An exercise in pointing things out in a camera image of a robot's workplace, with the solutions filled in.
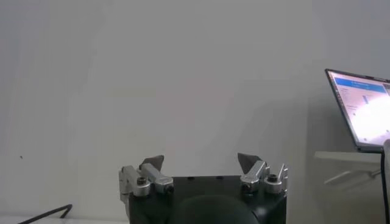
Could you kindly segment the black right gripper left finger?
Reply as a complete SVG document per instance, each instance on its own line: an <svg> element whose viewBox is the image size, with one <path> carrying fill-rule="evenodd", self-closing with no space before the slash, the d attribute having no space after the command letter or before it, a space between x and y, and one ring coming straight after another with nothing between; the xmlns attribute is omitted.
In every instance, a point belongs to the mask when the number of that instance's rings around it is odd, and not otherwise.
<svg viewBox="0 0 390 224"><path fill-rule="evenodd" d="M152 187L160 194L173 192L173 177L161 173L164 158L163 155L145 158L137 169L133 166L122 167L118 172L120 200L127 201L130 195L147 197Z"/></svg>

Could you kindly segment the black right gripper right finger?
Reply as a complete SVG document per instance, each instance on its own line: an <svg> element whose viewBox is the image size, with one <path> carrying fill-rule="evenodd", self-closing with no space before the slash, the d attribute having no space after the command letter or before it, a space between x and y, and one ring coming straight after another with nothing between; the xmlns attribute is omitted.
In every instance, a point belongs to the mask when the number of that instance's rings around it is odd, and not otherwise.
<svg viewBox="0 0 390 224"><path fill-rule="evenodd" d="M257 155L238 153L238 162L243 171L239 180L246 194L258 192L260 186L268 194L287 193L288 168L285 164L282 164L277 174L273 174L267 162Z"/></svg>

